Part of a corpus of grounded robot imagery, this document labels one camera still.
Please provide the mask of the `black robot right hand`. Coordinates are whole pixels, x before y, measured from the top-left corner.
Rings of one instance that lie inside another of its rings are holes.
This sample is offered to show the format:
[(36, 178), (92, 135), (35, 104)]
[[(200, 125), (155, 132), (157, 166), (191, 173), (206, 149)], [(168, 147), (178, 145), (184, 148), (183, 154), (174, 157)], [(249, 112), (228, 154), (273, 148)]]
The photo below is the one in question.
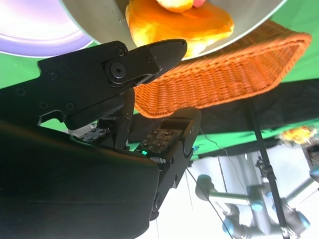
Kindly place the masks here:
[(134, 87), (181, 61), (183, 39), (128, 50), (113, 41), (38, 62), (0, 91), (0, 236), (134, 239), (193, 155), (201, 112), (177, 110), (134, 150)]

